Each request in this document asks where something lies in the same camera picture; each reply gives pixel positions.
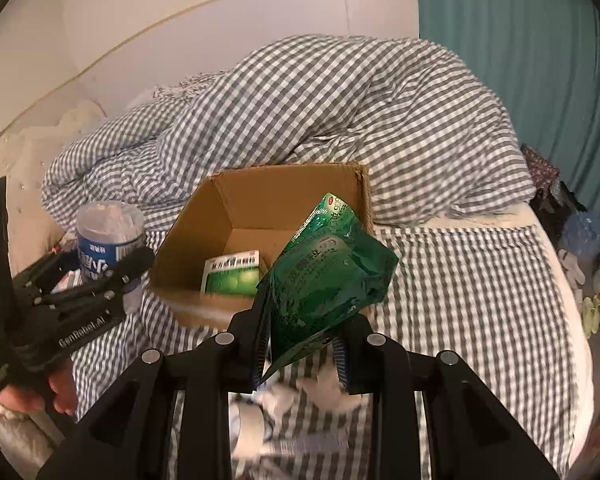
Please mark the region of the left hand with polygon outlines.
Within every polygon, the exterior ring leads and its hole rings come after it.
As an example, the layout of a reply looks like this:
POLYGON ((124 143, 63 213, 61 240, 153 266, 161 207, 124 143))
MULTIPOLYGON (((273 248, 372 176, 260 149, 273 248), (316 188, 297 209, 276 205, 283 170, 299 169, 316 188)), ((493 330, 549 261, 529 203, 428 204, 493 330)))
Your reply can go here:
MULTIPOLYGON (((57 413, 72 416, 78 406, 76 382, 73 377, 72 359, 57 365, 46 378, 52 394, 50 400, 57 413)), ((18 413, 34 413, 46 408, 45 396, 41 388, 7 385, 0 391, 0 404, 18 413)))

